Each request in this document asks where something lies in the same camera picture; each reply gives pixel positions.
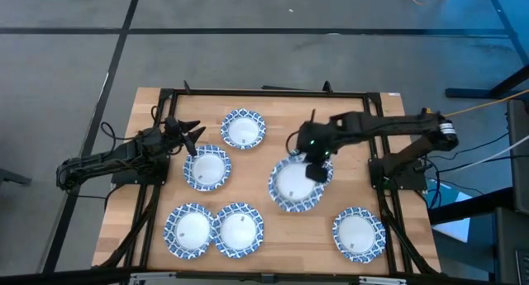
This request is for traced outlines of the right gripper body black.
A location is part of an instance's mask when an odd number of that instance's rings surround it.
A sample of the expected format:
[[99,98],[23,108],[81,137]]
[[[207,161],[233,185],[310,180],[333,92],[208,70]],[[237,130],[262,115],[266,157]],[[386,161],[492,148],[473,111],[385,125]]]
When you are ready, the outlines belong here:
[[343,146],[338,126],[305,121],[298,130],[296,149],[304,153],[308,163],[322,164]]

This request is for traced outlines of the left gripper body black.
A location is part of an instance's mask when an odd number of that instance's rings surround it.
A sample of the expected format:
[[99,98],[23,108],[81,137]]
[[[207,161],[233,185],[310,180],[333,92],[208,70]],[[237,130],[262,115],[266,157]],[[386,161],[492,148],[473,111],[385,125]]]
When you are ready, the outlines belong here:
[[163,145],[165,147],[177,147],[185,144],[186,124],[173,116],[167,116],[164,120]]

